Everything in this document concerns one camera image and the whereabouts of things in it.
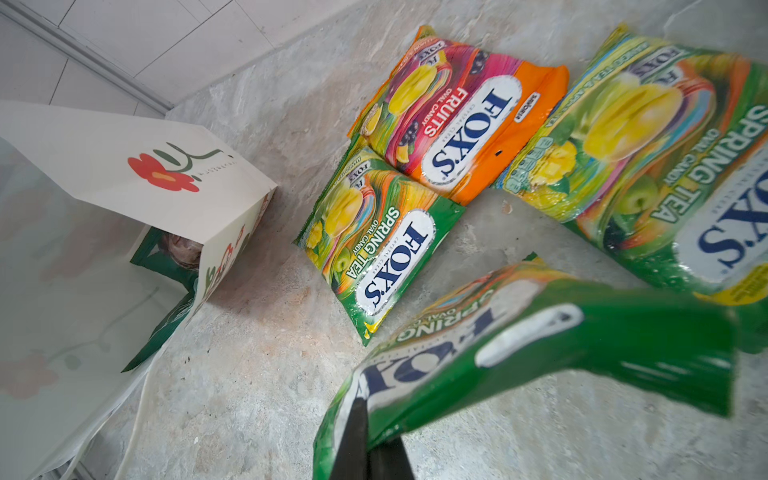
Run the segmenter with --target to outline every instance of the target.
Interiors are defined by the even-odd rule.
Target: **red flower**
[[[53,385],[56,380],[58,375],[45,368],[45,357],[39,353],[17,362],[0,362],[0,391],[15,399],[29,399],[40,392],[40,387]]]
[[[189,190],[190,192],[200,191],[197,186],[192,184],[194,179],[189,175],[165,170],[165,168],[160,165],[160,162],[150,155],[141,154],[139,155],[139,158],[129,158],[128,164],[134,169],[134,172],[136,172],[139,177],[144,178],[155,187],[173,191],[182,189]]]

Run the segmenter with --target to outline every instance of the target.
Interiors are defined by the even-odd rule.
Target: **fox's candy package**
[[[399,173],[354,137],[294,243],[368,345],[463,213],[464,207]]]
[[[352,372],[315,437],[313,478],[328,479],[356,398],[367,401],[369,449],[569,368],[728,415],[729,310],[671,291],[613,290],[538,261],[497,270],[433,303]]]
[[[497,186],[654,286],[768,295],[768,71],[620,27]]]
[[[537,67],[421,27],[349,134],[361,134],[392,166],[466,205],[567,89],[565,67]]]

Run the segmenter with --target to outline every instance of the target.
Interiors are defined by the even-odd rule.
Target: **gray stone surface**
[[[332,173],[358,110],[416,29],[579,75],[619,22],[645,35],[768,61],[764,0],[363,2],[178,105],[279,185],[256,237],[147,381],[125,478],[310,478],[312,440],[366,354],[342,307],[291,241]],[[377,338],[449,290],[535,250],[616,287],[641,282],[561,225],[484,192]],[[732,419],[584,372],[540,378],[405,437],[416,478],[768,478],[768,354],[742,355]],[[111,478],[138,394],[85,463]],[[101,456],[101,462],[94,460]]]

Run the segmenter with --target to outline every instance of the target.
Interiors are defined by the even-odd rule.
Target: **white gift bag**
[[[90,440],[275,188],[204,127],[0,101],[0,478]]]

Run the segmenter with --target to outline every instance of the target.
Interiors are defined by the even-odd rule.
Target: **white wall tile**
[[[147,105],[139,102],[139,106],[136,107],[136,111],[134,112],[135,117],[147,117],[147,118],[165,118],[165,115],[152,110]]]
[[[282,45],[359,0],[237,0],[272,42]]]
[[[51,105],[133,115],[138,101],[76,61],[70,60],[58,82]]]
[[[203,5],[211,11],[211,13],[216,13],[219,10],[221,10],[222,7],[224,7],[227,3],[232,2],[232,0],[200,0],[203,2]]]
[[[0,15],[0,98],[47,104],[67,58]]]
[[[35,13],[45,17],[54,25],[61,23],[67,10],[72,6],[74,0],[22,0]]]
[[[271,48],[243,9],[231,2],[136,79],[176,103]]]
[[[77,0],[61,29],[136,75],[199,24],[178,0]]]
[[[200,0],[178,0],[199,23],[205,22],[213,12],[210,12]]]

